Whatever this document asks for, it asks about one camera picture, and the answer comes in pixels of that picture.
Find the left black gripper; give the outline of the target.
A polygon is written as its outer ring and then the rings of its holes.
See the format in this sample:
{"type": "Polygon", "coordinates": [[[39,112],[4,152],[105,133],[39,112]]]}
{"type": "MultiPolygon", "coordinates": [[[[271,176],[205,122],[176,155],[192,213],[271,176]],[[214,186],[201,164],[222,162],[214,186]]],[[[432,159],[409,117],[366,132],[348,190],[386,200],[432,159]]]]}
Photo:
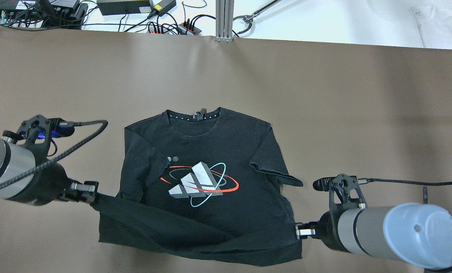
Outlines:
{"type": "Polygon", "coordinates": [[[36,172],[30,183],[15,195],[15,201],[32,206],[43,206],[57,200],[70,187],[70,199],[94,204],[98,198],[99,182],[85,181],[83,184],[68,178],[65,169],[56,163],[36,172]]]}

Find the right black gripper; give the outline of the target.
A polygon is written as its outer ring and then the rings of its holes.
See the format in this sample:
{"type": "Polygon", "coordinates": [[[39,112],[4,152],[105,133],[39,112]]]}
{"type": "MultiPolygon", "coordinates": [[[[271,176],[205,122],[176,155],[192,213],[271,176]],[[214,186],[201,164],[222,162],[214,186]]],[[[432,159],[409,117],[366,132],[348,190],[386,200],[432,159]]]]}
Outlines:
{"type": "Polygon", "coordinates": [[[337,232],[337,227],[332,220],[330,212],[325,212],[318,223],[296,223],[295,233],[298,240],[305,240],[308,237],[320,239],[329,249],[344,251],[344,246],[337,232]]]}

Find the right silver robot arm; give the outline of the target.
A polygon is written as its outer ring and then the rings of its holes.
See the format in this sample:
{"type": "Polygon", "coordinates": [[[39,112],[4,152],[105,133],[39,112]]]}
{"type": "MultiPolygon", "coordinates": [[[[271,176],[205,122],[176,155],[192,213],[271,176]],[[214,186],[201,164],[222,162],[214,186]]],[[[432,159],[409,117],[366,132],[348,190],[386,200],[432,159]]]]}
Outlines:
{"type": "Polygon", "coordinates": [[[319,221],[298,223],[296,233],[298,239],[316,238],[341,252],[432,271],[452,267],[452,215],[434,204],[330,211],[319,221]]]}

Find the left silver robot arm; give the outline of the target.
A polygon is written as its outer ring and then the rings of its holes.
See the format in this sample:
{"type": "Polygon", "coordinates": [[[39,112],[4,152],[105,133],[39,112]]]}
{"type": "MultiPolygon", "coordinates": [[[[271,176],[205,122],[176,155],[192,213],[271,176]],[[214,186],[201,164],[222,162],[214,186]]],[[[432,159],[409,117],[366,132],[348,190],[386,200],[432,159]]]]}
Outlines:
{"type": "MultiPolygon", "coordinates": [[[[36,166],[36,154],[0,139],[0,185],[36,166]]],[[[0,199],[43,206],[52,201],[94,203],[99,183],[70,179],[63,166],[54,163],[44,170],[0,189],[0,199]]]]}

